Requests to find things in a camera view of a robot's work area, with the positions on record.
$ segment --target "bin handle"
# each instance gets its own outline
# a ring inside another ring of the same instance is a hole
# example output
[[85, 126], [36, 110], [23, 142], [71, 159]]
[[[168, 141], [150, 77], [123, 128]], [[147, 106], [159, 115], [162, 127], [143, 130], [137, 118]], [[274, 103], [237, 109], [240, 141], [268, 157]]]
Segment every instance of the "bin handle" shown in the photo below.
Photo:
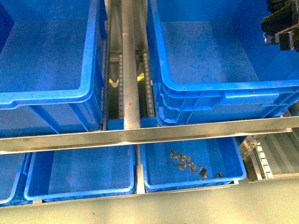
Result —
[[277, 90], [232, 90], [222, 94], [221, 105], [269, 105], [279, 97]]

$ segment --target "stacked bins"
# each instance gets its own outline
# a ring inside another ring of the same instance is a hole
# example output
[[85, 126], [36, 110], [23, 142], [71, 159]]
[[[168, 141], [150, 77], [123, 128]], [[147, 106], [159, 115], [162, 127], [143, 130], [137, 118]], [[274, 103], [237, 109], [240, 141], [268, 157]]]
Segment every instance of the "stacked bins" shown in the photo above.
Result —
[[299, 54], [266, 46], [259, 0], [149, 0], [147, 34], [163, 126], [282, 115], [299, 99]]
[[100, 129], [104, 0], [0, 0], [0, 138]]

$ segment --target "blue storage crate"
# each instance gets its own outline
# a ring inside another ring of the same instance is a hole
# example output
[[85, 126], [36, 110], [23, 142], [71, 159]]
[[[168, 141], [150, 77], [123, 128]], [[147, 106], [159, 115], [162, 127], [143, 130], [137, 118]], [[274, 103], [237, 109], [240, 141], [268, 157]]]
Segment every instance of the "blue storage crate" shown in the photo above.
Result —
[[161, 125], [278, 117], [299, 100], [299, 54], [266, 46], [259, 0], [149, 0]]
[[100, 129], [104, 0], [0, 0], [0, 137]]
[[0, 207], [29, 204], [24, 198], [31, 153], [0, 156]]
[[[110, 130], [123, 128], [117, 123]], [[134, 166], [134, 146], [34, 153], [24, 195], [51, 202], [132, 194]]]
[[[142, 127], [156, 126], [157, 119], [154, 117], [142, 120]], [[140, 148], [148, 192], [224, 185], [246, 177], [235, 138], [151, 143]], [[178, 160], [171, 159], [172, 150], [190, 156], [191, 162], [196, 165], [195, 173], [191, 173], [189, 167], [180, 170], [176, 166]], [[207, 180], [201, 180], [201, 167], [207, 169]]]

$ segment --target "yellow part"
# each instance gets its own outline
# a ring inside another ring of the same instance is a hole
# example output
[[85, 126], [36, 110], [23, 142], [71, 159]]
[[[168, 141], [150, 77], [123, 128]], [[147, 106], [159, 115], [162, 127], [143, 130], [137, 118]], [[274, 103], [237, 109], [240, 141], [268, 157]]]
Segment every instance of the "yellow part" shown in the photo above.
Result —
[[137, 77], [137, 80], [138, 80], [138, 82], [144, 81], [144, 77]]

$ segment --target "metal shelf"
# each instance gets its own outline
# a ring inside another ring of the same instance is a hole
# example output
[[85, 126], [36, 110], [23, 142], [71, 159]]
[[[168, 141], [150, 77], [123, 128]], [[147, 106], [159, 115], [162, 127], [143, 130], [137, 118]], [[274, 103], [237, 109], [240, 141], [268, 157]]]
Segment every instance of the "metal shelf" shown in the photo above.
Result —
[[[131, 197], [139, 195], [152, 195], [163, 193], [176, 193], [195, 190], [217, 189], [227, 188], [235, 186], [238, 181], [233, 182], [230, 185], [214, 186], [197, 189], [184, 189], [175, 191], [166, 191], [158, 193], [146, 193], [143, 180], [143, 168], [140, 159], [140, 147], [139, 144], [154, 143], [154, 142], [166, 142], [166, 141], [179, 141], [179, 140], [196, 140], [196, 139], [208, 139], [208, 138], [222, 138], [222, 137], [236, 137], [236, 136], [248, 136], [247, 139], [240, 145], [240, 150], [243, 158], [249, 161], [251, 158], [255, 158], [254, 153], [256, 147], [259, 144], [258, 136], [269, 133], [285, 133], [291, 132], [292, 128], [299, 127], [299, 116], [290, 116], [286, 114], [285, 117], [271, 118], [271, 119], [250, 119], [250, 120], [237, 120], [228, 122], [206, 123], [187, 126], [170, 126], [170, 127], [155, 127], [155, 128], [140, 128], [140, 111], [139, 111], [139, 98], [138, 98], [138, 83], [137, 83], [137, 65], [136, 55], [141, 52], [144, 63], [144, 76], [146, 81], [146, 90], [148, 92], [144, 96], [147, 100], [148, 114], [154, 115], [154, 103], [150, 85], [150, 67], [148, 61], [148, 51], [146, 42], [145, 26], [140, 26], [141, 33], [139, 35], [142, 38], [142, 49], [136, 49], [136, 42], [134, 37], [136, 31], [134, 31], [134, 0], [121, 0], [121, 27], [122, 27], [122, 49], [113, 48], [113, 53], [110, 57], [110, 34], [111, 34], [111, 8], [110, 0], [106, 0], [106, 6], [108, 10], [109, 22], [107, 24], [107, 30], [109, 33], [107, 49], [108, 57], [105, 61], [105, 83], [108, 86], [109, 79], [109, 63], [122, 63], [122, 77], [119, 81], [123, 85], [123, 90], [119, 93], [123, 95], [121, 102], [123, 103], [123, 118], [124, 118], [124, 130], [118, 131], [106, 131], [107, 119], [108, 119], [108, 106], [107, 106], [107, 88], [104, 90], [104, 115], [103, 130], [90, 133], [71, 133], [71, 134], [56, 134], [45, 136], [29, 136], [19, 138], [0, 139], [0, 154], [12, 154], [12, 153], [26, 153], [26, 152], [41, 152], [52, 150], [66, 150], [66, 149], [81, 149], [81, 148], [93, 148], [93, 147], [105, 147], [105, 146], [120, 146], [120, 145], [136, 145], [136, 193], [129, 196], [113, 196], [94, 199], [80, 199], [76, 201], [91, 201], [108, 198], [121, 198]], [[138, 19], [144, 18], [141, 22], [145, 24], [145, 15], [139, 16]], [[57, 203], [66, 203], [71, 201], [62, 202], [50, 202], [44, 203], [43, 201], [34, 201], [31, 205], [48, 205]]]

